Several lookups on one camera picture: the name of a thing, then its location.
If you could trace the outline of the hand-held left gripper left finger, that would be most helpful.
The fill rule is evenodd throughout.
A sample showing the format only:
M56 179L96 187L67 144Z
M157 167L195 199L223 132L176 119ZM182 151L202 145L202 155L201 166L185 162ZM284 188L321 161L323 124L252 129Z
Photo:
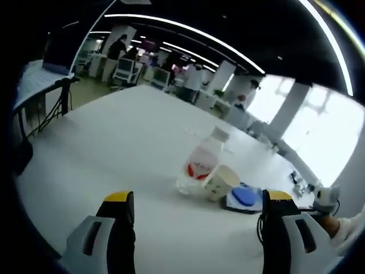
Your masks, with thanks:
M68 273L135 273L132 191L107 196L68 236L61 265Z

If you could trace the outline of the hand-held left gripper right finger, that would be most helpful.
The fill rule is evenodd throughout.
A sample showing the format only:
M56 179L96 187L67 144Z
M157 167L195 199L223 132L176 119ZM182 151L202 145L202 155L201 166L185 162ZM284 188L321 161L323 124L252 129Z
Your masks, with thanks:
M329 273L341 256L328 233L283 191L263 190L263 273Z

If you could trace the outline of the person's right hand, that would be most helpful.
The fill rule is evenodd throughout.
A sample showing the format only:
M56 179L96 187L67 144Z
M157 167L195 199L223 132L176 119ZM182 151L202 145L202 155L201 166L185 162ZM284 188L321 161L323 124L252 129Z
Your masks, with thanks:
M330 238L334 238L340 230L340 221L337 218L326 215L322 218L321 226Z

